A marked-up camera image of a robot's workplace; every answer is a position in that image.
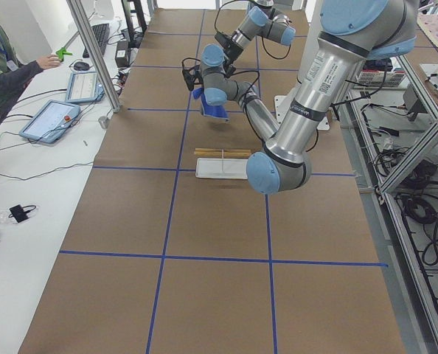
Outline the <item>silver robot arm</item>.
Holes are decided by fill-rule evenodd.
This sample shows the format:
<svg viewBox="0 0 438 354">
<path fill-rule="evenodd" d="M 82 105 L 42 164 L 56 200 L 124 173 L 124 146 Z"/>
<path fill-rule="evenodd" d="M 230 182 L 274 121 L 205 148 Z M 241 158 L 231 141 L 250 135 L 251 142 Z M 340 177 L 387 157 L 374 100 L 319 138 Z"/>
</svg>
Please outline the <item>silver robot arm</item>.
<svg viewBox="0 0 438 354">
<path fill-rule="evenodd" d="M 223 47 L 225 63 L 232 65 L 257 36 L 290 47 L 295 34 L 289 17 L 273 1 L 248 1 L 245 17 L 237 29 L 230 35 L 217 29 L 215 38 Z"/>
<path fill-rule="evenodd" d="M 418 1 L 324 1 L 316 7 L 319 33 L 312 35 L 318 49 L 290 101 L 282 122 L 277 122 L 253 85 L 226 76 L 224 62 L 235 60 L 257 36 L 291 42 L 293 30 L 271 17 L 272 3 L 257 3 L 232 36 L 234 49 L 225 52 L 207 45 L 199 73 L 207 105 L 235 101 L 246 113 L 263 142 L 246 164 L 249 184 L 262 194 L 294 190 L 310 178 L 307 144 L 351 69 L 363 60 L 391 58 L 410 52 L 416 40 Z"/>
</svg>

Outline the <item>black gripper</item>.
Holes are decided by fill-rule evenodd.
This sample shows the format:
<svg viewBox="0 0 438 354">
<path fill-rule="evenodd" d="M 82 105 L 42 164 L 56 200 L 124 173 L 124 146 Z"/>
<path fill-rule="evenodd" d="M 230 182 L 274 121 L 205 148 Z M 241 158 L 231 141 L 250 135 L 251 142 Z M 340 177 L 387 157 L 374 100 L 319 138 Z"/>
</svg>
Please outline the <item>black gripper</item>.
<svg viewBox="0 0 438 354">
<path fill-rule="evenodd" d="M 247 37 L 236 36 L 227 37 L 226 44 L 224 47 L 224 53 L 226 56 L 227 63 L 229 65 L 233 64 L 242 54 L 243 50 L 247 47 Z"/>
</svg>

